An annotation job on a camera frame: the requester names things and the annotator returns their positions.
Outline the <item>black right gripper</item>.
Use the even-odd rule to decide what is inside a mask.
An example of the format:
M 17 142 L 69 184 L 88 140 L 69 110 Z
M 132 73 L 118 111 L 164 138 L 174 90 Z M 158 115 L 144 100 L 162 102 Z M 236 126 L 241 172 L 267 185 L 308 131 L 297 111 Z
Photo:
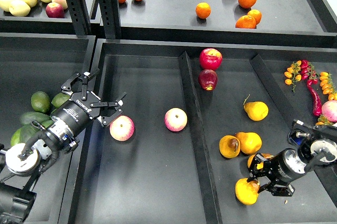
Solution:
M 294 149 L 285 149 L 268 160 L 261 154 L 259 152 L 254 154 L 248 168 L 250 176 L 247 181 L 257 181 L 259 177 L 266 176 L 270 182 L 261 186 L 258 193 L 268 191 L 275 197 L 293 196 L 295 188 L 290 183 L 306 174 L 305 167 L 308 161 L 300 158 L 298 151 Z M 263 163 L 260 170 L 257 169 L 259 163 Z

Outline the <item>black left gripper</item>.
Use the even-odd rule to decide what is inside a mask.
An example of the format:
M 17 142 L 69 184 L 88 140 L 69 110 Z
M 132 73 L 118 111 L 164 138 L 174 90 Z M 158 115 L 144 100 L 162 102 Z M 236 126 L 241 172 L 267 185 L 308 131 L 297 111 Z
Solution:
M 97 120 L 101 126 L 108 126 L 122 113 L 123 99 L 127 93 L 123 92 L 115 101 L 101 101 L 94 92 L 88 91 L 88 83 L 98 75 L 99 69 L 92 72 L 75 72 L 61 85 L 61 92 L 70 97 L 52 115 L 54 123 L 51 133 L 57 138 L 78 136 L 92 120 Z M 72 86 L 80 82 L 81 92 L 74 93 Z

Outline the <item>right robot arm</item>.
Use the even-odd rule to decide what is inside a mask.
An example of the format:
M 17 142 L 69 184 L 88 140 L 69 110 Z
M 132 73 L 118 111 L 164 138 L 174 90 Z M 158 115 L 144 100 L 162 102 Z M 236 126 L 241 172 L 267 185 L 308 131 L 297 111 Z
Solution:
M 260 186 L 258 193 L 268 191 L 273 196 L 291 197 L 295 188 L 291 183 L 312 171 L 317 165 L 336 161 L 336 127 L 332 125 L 308 125 L 293 120 L 288 142 L 296 148 L 286 148 L 271 158 L 261 153 L 253 156 L 247 182 L 260 177 L 269 182 Z

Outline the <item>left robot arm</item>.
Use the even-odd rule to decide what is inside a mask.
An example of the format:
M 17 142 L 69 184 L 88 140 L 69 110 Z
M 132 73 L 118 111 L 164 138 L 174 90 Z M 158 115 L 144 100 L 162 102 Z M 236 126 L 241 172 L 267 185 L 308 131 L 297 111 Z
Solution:
M 78 135 L 98 120 L 108 126 L 123 112 L 122 93 L 115 101 L 103 102 L 87 86 L 98 74 L 75 72 L 62 86 L 69 95 L 51 114 L 53 123 L 48 127 L 36 120 L 31 125 L 38 131 L 25 143 L 5 149 L 1 146 L 1 168 L 10 173 L 1 179 L 1 223 L 23 223 L 36 199 L 32 190 L 40 176 L 53 166 L 61 153 L 73 152 L 79 144 Z

